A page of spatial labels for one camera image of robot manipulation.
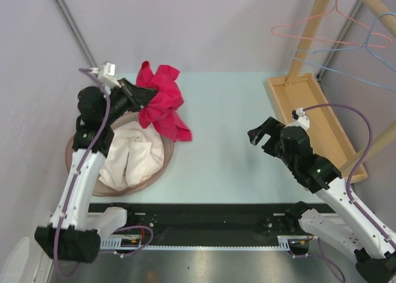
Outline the pink wire hanger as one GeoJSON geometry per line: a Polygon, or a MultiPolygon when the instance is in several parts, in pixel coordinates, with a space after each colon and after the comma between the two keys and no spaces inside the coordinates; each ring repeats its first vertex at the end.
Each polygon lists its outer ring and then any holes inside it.
{"type": "Polygon", "coordinates": [[[342,39],[344,27],[357,27],[364,34],[369,33],[372,27],[360,22],[347,9],[345,0],[314,0],[310,12],[306,17],[272,27],[271,34],[276,37],[299,40],[298,51],[310,50],[314,46],[318,49],[330,48],[332,45],[358,47],[361,41],[342,39]]]}

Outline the red t shirt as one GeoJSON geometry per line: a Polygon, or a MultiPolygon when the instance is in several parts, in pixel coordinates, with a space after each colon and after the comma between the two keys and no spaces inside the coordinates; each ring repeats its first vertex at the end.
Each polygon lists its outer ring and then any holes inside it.
{"type": "Polygon", "coordinates": [[[153,126],[162,136],[174,142],[192,141],[192,132],[178,115],[184,99],[177,85],[179,71],[162,64],[153,72],[150,63],[144,61],[136,77],[136,86],[154,89],[156,96],[140,111],[139,123],[142,128],[153,126]]]}

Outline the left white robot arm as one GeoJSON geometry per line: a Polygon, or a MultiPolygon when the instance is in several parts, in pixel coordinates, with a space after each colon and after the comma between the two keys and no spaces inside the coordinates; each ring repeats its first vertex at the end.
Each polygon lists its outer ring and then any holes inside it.
{"type": "Polygon", "coordinates": [[[109,207],[92,222],[87,215],[114,138],[112,124],[127,112],[140,112],[156,94],[155,89],[137,87],[126,79],[109,93],[102,84],[79,92],[80,115],[66,185],[48,225],[35,230],[36,242],[51,259],[92,263],[103,240],[118,229],[130,233],[136,228],[136,217],[124,207],[109,207]]]}

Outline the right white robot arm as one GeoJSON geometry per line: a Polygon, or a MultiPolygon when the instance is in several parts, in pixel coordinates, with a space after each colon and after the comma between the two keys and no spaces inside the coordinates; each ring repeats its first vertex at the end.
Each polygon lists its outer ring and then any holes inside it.
{"type": "Polygon", "coordinates": [[[294,114],[288,125],[270,117],[247,133],[254,146],[269,135],[263,151],[282,160],[293,178],[345,223],[337,225],[300,201],[287,211],[286,229],[292,234],[310,233],[337,249],[350,259],[366,282],[390,282],[395,278],[395,232],[346,188],[345,178],[330,160],[314,153],[307,133],[309,127],[305,114],[294,114]]]}

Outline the white t shirt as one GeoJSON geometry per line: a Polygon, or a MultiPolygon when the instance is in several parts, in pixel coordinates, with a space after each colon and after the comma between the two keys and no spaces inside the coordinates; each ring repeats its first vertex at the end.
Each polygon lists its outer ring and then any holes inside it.
{"type": "Polygon", "coordinates": [[[99,180],[116,191],[132,188],[158,172],[165,159],[160,135],[153,126],[131,121],[114,130],[99,180]]]}

